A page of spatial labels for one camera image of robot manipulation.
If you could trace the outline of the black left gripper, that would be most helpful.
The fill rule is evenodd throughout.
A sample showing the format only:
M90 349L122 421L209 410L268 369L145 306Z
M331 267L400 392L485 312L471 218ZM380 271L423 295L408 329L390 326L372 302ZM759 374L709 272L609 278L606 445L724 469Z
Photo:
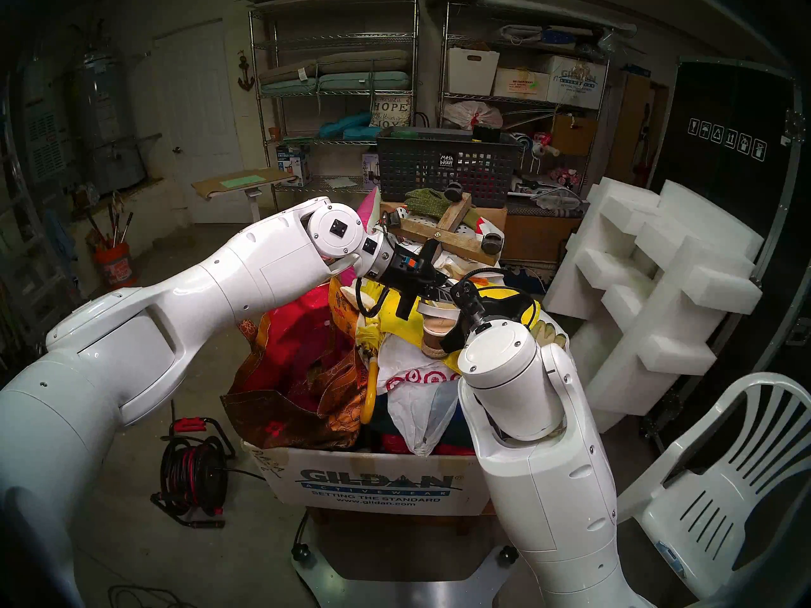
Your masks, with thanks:
M418 308L456 310L450 291L465 277L445 275L435 268L434 256L438 251L441 251L440 242L435 238L423 243L417 254L401 244L394 246L380 282L399 294L397 318L408 319L418 299Z

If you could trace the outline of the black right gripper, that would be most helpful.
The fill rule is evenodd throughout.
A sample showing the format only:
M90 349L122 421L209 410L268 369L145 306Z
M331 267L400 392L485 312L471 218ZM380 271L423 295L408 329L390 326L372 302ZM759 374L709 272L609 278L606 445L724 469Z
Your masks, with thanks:
M440 338L440 347L445 353L455 353L464 348L471 333L474 333L488 318L479 290L469 280L462 280L450 288L453 304L459 314L454 326Z

